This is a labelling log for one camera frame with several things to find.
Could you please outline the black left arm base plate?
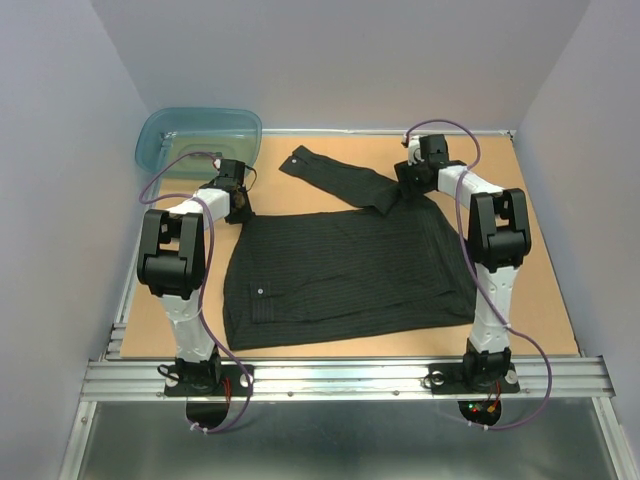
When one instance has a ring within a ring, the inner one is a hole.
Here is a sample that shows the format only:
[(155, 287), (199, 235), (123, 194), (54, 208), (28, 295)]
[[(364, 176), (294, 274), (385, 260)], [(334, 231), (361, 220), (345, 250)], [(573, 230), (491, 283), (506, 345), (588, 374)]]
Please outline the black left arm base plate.
[(217, 385), (213, 380), (192, 380), (181, 379), (177, 381), (175, 365), (160, 365), (158, 370), (164, 370), (170, 378), (164, 377), (165, 385), (163, 394), (166, 397), (213, 397), (230, 398), (233, 396), (246, 396), (249, 389), (249, 381), (254, 377), (255, 368), (253, 365), (245, 364), (247, 374), (245, 374), (236, 364), (223, 364), (221, 367), (221, 380)]

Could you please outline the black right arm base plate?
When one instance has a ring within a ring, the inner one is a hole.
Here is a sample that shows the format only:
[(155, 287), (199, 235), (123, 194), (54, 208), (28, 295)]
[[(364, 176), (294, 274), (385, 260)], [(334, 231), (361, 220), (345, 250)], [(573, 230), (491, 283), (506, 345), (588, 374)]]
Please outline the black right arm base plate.
[(430, 365), (425, 379), (435, 395), (472, 395), (496, 393), (515, 394), (521, 388), (515, 365), (505, 370), (472, 373), (461, 362), (445, 362)]

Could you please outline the black pinstriped long sleeve shirt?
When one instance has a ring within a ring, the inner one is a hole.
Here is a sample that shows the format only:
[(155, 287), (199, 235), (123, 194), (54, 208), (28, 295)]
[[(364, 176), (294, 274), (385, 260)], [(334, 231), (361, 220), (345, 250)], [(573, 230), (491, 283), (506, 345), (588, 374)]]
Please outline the black pinstriped long sleeve shirt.
[(223, 289), (232, 349), (472, 322), (476, 288), (458, 234), (433, 200), (406, 200), (396, 181), (302, 146), (281, 171), (348, 209), (243, 225)]

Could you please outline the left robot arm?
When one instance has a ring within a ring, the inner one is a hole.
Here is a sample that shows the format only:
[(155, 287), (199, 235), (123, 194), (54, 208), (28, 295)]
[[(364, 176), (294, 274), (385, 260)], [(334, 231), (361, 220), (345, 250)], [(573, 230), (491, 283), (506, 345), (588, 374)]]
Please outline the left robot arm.
[(223, 372), (219, 342), (203, 316), (204, 291), (213, 260), (214, 223), (251, 218), (244, 162), (212, 153), (217, 175), (193, 194), (164, 194), (181, 202), (146, 211), (137, 257), (138, 281), (157, 297), (176, 343), (174, 361), (160, 365), (167, 396), (226, 395), (232, 380)]

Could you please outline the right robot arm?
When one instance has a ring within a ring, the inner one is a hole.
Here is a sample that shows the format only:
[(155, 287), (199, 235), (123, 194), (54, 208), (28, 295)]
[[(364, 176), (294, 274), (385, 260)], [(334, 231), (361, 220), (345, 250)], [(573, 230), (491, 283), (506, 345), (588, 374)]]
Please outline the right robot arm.
[(462, 250), (472, 265), (476, 306), (466, 351), (460, 361), (429, 369), (435, 394), (518, 390), (507, 328), (514, 282), (531, 250), (526, 195), (494, 185), (449, 157), (442, 134), (405, 136), (408, 159), (394, 166), (402, 195), (414, 199), (437, 191), (468, 211)]

